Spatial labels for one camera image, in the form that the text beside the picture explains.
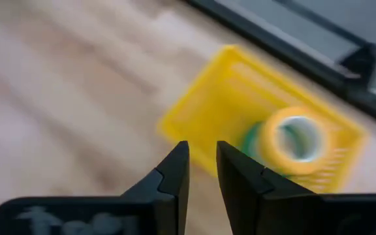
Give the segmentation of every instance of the wooden floor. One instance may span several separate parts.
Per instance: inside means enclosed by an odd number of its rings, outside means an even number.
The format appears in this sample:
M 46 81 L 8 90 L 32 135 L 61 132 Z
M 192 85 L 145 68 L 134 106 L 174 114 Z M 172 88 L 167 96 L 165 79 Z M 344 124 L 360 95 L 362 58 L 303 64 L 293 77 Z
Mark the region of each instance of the wooden floor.
M 376 122 L 176 0 L 0 0 L 0 203 L 119 195 L 172 149 L 155 124 L 218 49 L 242 44 L 371 131 L 347 192 L 376 192 Z M 191 168 L 187 234 L 230 234 Z

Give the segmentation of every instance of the tape roll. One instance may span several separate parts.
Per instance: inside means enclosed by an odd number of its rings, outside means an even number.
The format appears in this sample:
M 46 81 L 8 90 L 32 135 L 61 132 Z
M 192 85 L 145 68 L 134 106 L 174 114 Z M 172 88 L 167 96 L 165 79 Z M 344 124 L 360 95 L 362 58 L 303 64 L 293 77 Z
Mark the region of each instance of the tape roll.
M 243 151 L 280 174 L 304 175 L 318 171 L 333 148 L 330 133 L 316 114 L 291 107 L 255 125 Z

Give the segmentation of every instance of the yellow tape roll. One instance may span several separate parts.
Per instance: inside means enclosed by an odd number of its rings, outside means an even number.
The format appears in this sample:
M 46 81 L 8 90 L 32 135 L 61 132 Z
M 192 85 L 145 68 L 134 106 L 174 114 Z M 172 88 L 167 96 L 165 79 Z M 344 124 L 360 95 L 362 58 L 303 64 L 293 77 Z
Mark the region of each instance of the yellow tape roll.
M 303 145 L 303 154 L 289 151 L 280 138 L 282 129 L 293 129 Z M 284 108 L 269 117 L 257 133 L 258 151 L 265 163 L 286 175 L 312 174 L 332 154 L 332 136 L 326 125 L 304 107 Z

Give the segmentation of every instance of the yellow plastic basket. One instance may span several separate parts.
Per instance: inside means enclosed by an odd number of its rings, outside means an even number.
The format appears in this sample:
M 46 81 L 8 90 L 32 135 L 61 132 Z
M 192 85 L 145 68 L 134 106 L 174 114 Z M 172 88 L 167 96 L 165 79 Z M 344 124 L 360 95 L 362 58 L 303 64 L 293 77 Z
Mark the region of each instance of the yellow plastic basket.
M 334 154 L 322 170 L 291 180 L 316 193 L 337 192 L 362 149 L 363 129 L 236 46 L 220 51 L 159 122 L 158 129 L 171 142 L 188 140 L 192 160 L 217 176 L 218 140 L 240 147 L 256 122 L 288 106 L 313 109 L 335 138 Z

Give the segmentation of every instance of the yellow basket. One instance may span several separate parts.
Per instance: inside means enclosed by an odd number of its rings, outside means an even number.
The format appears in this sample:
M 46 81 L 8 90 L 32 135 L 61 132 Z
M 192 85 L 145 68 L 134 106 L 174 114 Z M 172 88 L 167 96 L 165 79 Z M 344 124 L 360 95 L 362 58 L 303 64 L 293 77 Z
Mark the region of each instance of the yellow basket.
M 334 154 L 312 175 L 291 180 L 316 193 L 334 193 L 346 181 L 365 132 L 325 102 L 236 46 L 225 46 L 187 94 L 163 117 L 159 131 L 171 142 L 188 140 L 191 158 L 217 176 L 216 142 L 240 147 L 258 121 L 288 106 L 307 106 L 323 117 L 334 136 Z

